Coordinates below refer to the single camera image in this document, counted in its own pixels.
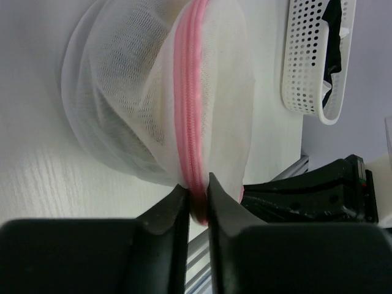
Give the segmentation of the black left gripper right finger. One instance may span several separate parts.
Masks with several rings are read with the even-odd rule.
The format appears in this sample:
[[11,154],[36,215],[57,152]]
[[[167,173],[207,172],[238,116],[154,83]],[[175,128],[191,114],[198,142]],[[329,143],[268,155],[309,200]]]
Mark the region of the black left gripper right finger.
[[390,293],[391,235],[371,224],[267,224],[209,177],[214,293]]

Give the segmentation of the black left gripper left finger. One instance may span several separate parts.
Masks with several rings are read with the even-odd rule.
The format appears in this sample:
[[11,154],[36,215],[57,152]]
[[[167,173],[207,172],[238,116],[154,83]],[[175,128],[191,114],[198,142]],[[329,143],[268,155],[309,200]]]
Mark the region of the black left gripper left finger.
[[188,191],[135,219],[16,219],[1,227],[2,293],[184,293]]

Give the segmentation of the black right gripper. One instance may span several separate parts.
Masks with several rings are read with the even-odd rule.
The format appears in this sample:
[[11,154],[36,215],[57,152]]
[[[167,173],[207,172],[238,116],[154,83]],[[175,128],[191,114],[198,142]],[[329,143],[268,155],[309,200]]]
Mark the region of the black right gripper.
[[267,223],[379,221],[372,172],[361,157],[244,187],[243,207]]

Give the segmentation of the pink-trimmed mesh laundry bag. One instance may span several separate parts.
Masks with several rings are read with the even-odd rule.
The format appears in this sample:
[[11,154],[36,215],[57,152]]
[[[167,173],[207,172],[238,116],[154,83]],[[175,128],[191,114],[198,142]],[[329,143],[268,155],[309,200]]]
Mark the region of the pink-trimmed mesh laundry bag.
[[254,81],[237,1],[96,1],[69,40],[61,97],[84,150],[189,189],[206,224],[210,175],[242,199]]

